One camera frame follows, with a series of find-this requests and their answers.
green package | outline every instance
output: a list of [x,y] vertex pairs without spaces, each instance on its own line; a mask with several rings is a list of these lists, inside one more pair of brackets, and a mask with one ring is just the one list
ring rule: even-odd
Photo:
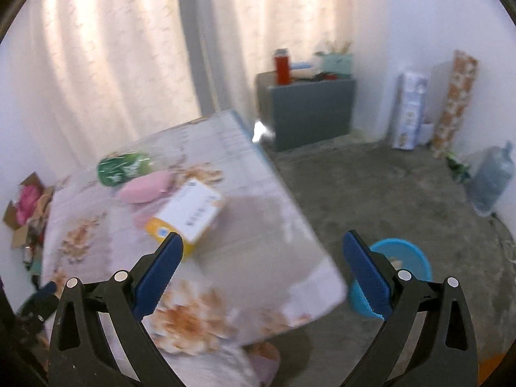
[[142,152],[106,157],[97,166],[99,181],[104,186],[117,186],[152,171],[151,159]]

transparent water bottle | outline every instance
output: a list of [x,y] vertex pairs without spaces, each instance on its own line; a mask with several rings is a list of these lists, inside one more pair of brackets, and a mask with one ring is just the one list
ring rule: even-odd
[[510,141],[504,148],[491,147],[468,186],[468,199],[481,217],[491,214],[494,204],[514,177],[512,148]]

gray floor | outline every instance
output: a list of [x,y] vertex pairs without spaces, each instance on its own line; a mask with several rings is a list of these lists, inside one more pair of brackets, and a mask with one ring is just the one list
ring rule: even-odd
[[[341,239],[356,229],[367,243],[399,237],[417,244],[432,264],[435,281],[461,283],[469,304],[479,357],[507,349],[516,336],[516,287],[494,221],[477,217],[444,161],[429,151],[394,151],[347,145],[338,139],[285,153],[273,163],[342,274]],[[417,327],[393,371],[401,373],[415,346]],[[356,314],[347,302],[328,316],[272,340],[282,356],[273,387],[337,386],[353,369],[381,322]]]

brown patterned roll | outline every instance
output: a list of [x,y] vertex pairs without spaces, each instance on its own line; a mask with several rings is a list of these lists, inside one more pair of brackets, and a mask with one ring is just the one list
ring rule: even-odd
[[478,71],[478,60],[465,52],[455,51],[453,57],[448,97],[432,139],[432,152],[435,158],[446,154],[455,132],[462,124],[464,110],[470,102],[471,89]]

red thermos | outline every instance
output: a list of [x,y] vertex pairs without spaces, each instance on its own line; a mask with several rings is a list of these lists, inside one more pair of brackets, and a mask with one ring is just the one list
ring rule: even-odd
[[274,53],[278,85],[290,84],[290,67],[288,65],[288,50],[278,49]]

